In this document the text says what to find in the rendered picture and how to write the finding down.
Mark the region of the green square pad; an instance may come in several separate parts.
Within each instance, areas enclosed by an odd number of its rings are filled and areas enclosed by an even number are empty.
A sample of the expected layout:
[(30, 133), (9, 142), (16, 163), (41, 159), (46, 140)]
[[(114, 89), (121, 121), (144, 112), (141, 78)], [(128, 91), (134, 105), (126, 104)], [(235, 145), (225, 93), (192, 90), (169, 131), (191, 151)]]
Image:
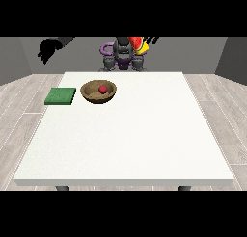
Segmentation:
[(45, 105), (70, 105), (74, 98), (76, 88), (52, 88), (45, 101)]

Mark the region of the brown wooden bowl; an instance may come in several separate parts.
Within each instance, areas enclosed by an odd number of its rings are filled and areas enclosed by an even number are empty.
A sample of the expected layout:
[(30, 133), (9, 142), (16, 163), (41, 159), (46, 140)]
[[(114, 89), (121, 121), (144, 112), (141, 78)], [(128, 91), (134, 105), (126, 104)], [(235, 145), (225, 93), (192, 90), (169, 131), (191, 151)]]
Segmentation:
[[(98, 88), (104, 85), (107, 88), (107, 93), (100, 93)], [(103, 104), (110, 101), (117, 92), (117, 86), (108, 80), (92, 80), (85, 83), (80, 92), (82, 96), (93, 104)]]

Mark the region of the yellow cup with melon print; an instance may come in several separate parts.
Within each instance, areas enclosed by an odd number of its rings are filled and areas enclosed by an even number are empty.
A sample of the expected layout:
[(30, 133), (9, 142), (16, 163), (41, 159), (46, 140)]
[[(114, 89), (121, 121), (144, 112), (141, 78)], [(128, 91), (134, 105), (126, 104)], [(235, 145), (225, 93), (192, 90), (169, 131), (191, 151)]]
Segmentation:
[(129, 37), (128, 40), (136, 55), (145, 54), (149, 50), (144, 37)]

